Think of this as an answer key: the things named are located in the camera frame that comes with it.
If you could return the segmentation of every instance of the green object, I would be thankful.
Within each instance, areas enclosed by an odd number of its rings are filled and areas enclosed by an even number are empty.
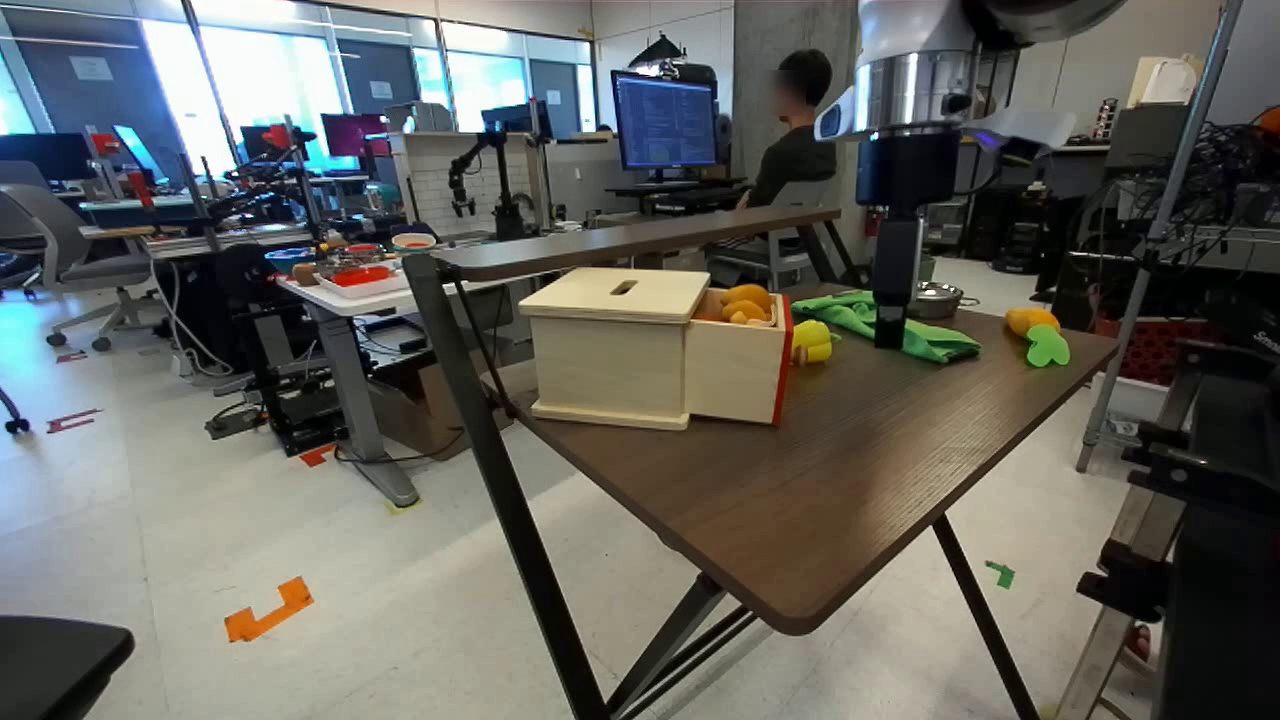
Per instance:
[[[796,301],[796,319],[825,319],[843,338],[876,339],[876,298],[848,294],[848,298],[814,298]],[[928,363],[958,363],[977,356],[977,339],[954,328],[910,319],[903,351]]]
[[[1052,363],[1073,363],[1073,344],[1065,339],[1062,328],[1035,326],[1030,328],[1030,363],[1031,369],[1052,369]]]
[[[990,567],[998,572],[998,587],[1011,587],[1016,572],[1007,563],[990,561]]]

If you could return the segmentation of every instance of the wooden box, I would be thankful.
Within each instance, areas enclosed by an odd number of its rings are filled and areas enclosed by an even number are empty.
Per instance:
[[[522,301],[538,418],[689,429],[683,338],[710,274],[578,269]]]
[[[698,318],[719,310],[716,288],[704,294]],[[683,339],[683,399],[692,418],[744,424],[776,424],[784,373],[794,369],[794,313],[772,298],[768,326],[692,319]]]

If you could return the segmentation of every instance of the wooden table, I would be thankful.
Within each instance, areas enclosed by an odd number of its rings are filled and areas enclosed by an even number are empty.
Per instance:
[[[779,217],[787,211],[733,211],[733,227],[742,232]],[[787,223],[822,221],[825,211],[787,217]],[[578,238],[403,260],[572,714],[643,714],[757,618],[779,634],[814,634],[902,549],[932,527],[1016,717],[1035,717],[946,511],[1062,410],[1110,361],[1114,344],[1068,334],[1075,347],[1073,369],[1031,373],[1026,369],[1026,344],[1003,338],[999,319],[985,318],[958,319],[959,334],[980,339],[980,361],[958,369],[932,369],[862,339],[842,344],[829,369],[796,373],[779,429],[702,420],[671,436],[527,420],[533,431],[702,567],[656,640],[605,702],[492,420],[492,404],[467,361],[467,339],[444,303],[444,281],[551,274],[638,249],[653,253],[678,243],[678,238],[679,232]],[[702,634],[724,596],[736,596],[744,608]]]

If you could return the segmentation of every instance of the brown tabletop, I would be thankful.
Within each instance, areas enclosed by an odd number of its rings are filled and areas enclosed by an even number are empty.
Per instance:
[[[761,620],[802,638],[1114,351],[1114,339],[1068,334],[1073,369],[1031,373],[999,319],[959,318],[958,328],[980,339],[980,361],[937,369],[843,339],[829,369],[794,378],[779,429],[527,424]]]
[[[678,253],[678,249],[698,249],[712,240],[744,240],[772,227],[825,223],[838,217],[842,217],[838,209],[742,209],[742,211],[671,217],[671,221],[590,227],[590,232],[538,238],[538,240],[438,249],[438,256],[441,263],[453,263],[453,274],[466,281],[500,281],[500,277],[578,269],[578,263],[615,260],[615,256]]]

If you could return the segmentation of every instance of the man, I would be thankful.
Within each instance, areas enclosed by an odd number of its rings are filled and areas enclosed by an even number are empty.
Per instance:
[[[787,131],[776,144],[768,144],[761,175],[744,198],[747,209],[772,204],[776,194],[794,181],[838,175],[838,144],[814,142],[816,106],[829,95],[829,86],[833,59],[816,50],[802,50],[784,56],[784,66],[776,69],[772,106],[776,121],[787,126]]]

